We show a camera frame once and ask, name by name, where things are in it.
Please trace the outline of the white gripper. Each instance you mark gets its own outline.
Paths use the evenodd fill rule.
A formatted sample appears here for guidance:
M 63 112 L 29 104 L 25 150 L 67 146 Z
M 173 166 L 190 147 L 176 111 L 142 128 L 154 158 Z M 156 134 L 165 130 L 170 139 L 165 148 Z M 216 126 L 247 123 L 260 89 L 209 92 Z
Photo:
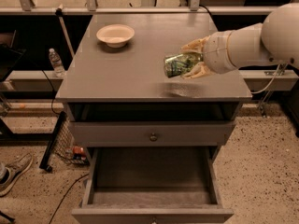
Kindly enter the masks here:
M 196 64 L 190 72 L 183 74 L 183 79 L 194 79 L 217 74 L 225 74 L 236 69 L 229 58 L 228 41 L 231 31 L 216 32 L 211 36 L 195 39 L 182 46 L 182 53 L 204 53 L 204 61 Z

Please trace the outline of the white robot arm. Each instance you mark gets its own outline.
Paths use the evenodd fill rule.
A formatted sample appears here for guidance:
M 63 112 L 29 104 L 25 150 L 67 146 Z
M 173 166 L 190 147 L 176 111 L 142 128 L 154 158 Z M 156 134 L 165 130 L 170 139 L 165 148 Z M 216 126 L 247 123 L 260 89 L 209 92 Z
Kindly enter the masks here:
M 185 79 L 225 74 L 249 66 L 289 64 L 299 68 L 299 4 L 289 3 L 272 11 L 262 23 L 198 38 L 181 47 L 203 60 Z

